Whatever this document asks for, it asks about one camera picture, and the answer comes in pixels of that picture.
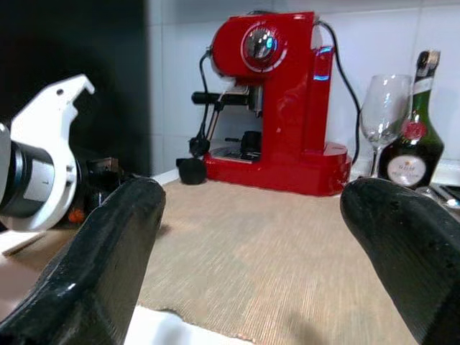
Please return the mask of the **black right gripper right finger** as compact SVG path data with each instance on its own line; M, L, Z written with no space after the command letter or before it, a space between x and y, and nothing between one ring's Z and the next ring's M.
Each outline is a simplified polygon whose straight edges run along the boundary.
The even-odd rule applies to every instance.
M361 178L340 197L342 218L420 345L460 345L460 222L433 199Z

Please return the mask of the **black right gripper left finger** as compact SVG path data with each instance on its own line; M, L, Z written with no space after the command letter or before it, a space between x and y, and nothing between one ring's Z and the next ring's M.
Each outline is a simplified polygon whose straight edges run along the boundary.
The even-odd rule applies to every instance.
M150 178L119 186L0 322L0 345L123 345L165 201Z

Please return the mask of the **dark green liqueur bottle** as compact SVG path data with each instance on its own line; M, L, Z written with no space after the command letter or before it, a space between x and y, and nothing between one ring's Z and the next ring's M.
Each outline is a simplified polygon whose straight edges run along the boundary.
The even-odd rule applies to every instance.
M410 113L397 139L385 147L379 157L377 177L413 190L430 184L444 149L428 114L440 57L438 50L424 50L419 54Z

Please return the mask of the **black appliance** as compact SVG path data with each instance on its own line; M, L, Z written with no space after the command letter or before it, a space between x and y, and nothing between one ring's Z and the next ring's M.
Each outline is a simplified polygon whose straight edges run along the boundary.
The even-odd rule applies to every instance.
M151 173L146 0L0 0L0 122L42 88L84 74L70 144Z

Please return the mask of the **clear wine glass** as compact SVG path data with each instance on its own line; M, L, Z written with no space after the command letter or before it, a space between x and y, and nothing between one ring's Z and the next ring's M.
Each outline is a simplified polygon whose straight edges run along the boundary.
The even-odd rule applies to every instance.
M378 175L381 151L400 133L410 108L412 85L409 75L382 74L371 78L360 115L360 129L372 147L371 178Z

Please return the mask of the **beige woven counter mat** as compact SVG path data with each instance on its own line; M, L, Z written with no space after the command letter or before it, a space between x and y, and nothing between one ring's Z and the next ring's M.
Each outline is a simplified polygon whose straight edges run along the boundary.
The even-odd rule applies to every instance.
M123 345L415 345L339 198L224 183L162 188ZM12 257L24 272L0 275L11 288L0 322L77 232L53 231Z

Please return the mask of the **red coffee machine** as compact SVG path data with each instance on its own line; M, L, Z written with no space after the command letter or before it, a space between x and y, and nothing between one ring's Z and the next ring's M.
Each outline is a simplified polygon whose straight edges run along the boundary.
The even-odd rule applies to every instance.
M334 45L321 43L322 21L311 11L256 12L228 18L206 57L234 91L196 92L193 101L213 106L189 142L211 180L312 196L339 194L352 160L342 144L326 140ZM211 149L219 113L246 106L262 119L241 148Z

